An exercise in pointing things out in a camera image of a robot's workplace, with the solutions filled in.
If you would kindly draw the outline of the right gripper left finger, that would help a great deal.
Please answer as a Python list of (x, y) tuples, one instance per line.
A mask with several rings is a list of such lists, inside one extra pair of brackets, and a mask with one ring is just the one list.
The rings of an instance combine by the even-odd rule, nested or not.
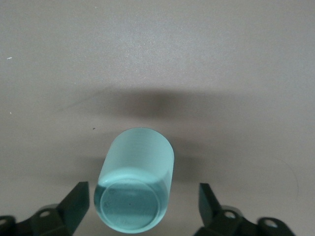
[(60, 203), (43, 206), (30, 217), (28, 236), (73, 236), (89, 206), (89, 183), (79, 182)]

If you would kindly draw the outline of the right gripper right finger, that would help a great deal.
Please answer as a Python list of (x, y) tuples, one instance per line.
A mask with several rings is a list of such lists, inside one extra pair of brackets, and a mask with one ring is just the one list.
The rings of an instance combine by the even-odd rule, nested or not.
[(207, 183), (199, 184), (198, 209), (203, 226), (196, 236), (258, 236), (257, 225), (238, 208), (221, 205)]

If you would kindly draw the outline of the mint green plastic cup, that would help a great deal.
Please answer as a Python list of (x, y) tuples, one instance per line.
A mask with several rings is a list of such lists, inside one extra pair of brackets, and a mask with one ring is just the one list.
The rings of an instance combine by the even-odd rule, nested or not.
[(111, 229), (138, 234), (167, 211), (175, 155), (170, 142), (150, 128), (119, 134), (108, 150), (94, 191), (94, 206)]

